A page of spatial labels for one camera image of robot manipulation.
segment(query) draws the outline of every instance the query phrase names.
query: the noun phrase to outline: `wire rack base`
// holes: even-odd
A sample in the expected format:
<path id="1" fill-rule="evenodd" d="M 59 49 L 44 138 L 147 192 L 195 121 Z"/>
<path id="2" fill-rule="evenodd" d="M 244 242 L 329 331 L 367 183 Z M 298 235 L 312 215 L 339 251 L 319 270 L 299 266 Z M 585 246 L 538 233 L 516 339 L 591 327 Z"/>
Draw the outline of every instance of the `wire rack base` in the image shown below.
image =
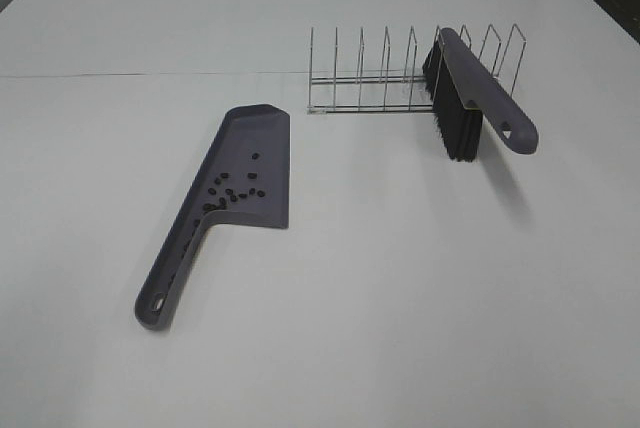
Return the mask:
<path id="1" fill-rule="evenodd" d="M 436 27 L 433 42 L 438 39 L 440 27 Z M 483 55 L 491 51 L 492 56 L 485 56 L 485 66 L 491 74 L 503 82 L 500 75 L 508 58 L 508 52 L 512 45 L 514 33 L 521 39 L 521 49 L 517 57 L 517 67 L 513 74 L 510 94 L 516 86 L 516 81 L 524 56 L 527 40 L 517 24 L 511 26 L 507 43 L 504 45 L 502 38 L 493 24 L 490 24 L 482 39 L 481 48 L 476 55 L 482 61 Z M 469 48 L 473 41 L 466 25 L 460 28 L 462 37 Z M 495 45 L 495 52 L 488 48 L 489 44 Z M 425 78 L 422 75 L 422 60 L 418 59 L 418 40 L 415 29 L 409 30 L 406 51 L 404 52 L 404 67 L 402 69 L 390 69 L 391 36 L 389 28 L 384 29 L 384 41 L 382 56 L 379 58 L 379 68 L 365 70 L 365 42 L 364 29 L 360 28 L 358 53 L 355 63 L 355 71 L 338 71 L 338 57 L 340 48 L 338 44 L 338 28 L 335 28 L 333 43 L 333 64 L 331 71 L 314 71 L 314 28 L 311 28 L 309 44 L 309 113 L 430 113 L 433 111 L 433 103 L 425 90 Z"/>

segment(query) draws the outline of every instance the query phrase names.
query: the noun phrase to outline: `gray dustpan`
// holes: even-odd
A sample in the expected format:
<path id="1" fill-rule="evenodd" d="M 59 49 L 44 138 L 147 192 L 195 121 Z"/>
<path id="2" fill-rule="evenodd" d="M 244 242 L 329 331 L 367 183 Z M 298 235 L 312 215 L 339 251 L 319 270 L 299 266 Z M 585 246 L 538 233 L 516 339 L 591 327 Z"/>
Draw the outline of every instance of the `gray dustpan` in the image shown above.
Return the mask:
<path id="1" fill-rule="evenodd" d="M 230 110 L 138 295 L 136 318 L 161 330 L 173 318 L 206 231 L 220 224 L 287 228 L 289 115 L 271 105 Z"/>

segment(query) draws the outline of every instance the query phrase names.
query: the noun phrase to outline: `brush handle hole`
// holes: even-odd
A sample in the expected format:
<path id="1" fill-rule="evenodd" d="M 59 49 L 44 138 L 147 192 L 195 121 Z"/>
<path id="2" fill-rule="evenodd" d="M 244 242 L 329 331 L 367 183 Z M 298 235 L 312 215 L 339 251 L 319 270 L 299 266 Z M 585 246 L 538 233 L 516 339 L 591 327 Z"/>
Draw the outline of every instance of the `brush handle hole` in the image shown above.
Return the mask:
<path id="1" fill-rule="evenodd" d="M 506 121 L 503 121 L 500 125 L 500 130 L 502 131 L 504 137 L 508 140 L 511 136 L 511 125 L 509 125 L 509 123 L 507 123 Z"/>

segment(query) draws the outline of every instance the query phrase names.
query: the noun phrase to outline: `white table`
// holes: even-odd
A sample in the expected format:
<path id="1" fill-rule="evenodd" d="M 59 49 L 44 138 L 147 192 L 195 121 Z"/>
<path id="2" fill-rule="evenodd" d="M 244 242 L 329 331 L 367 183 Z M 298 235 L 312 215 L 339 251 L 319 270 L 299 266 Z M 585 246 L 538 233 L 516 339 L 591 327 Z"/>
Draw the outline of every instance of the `white table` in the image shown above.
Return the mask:
<path id="1" fill-rule="evenodd" d="M 306 114 L 309 26 L 463 21 L 526 32 L 534 156 Z M 637 426 L 639 55 L 591 0 L 14 1 L 0 426 Z M 291 114 L 290 228 L 216 227 L 149 332 L 135 297 L 250 103 Z"/>

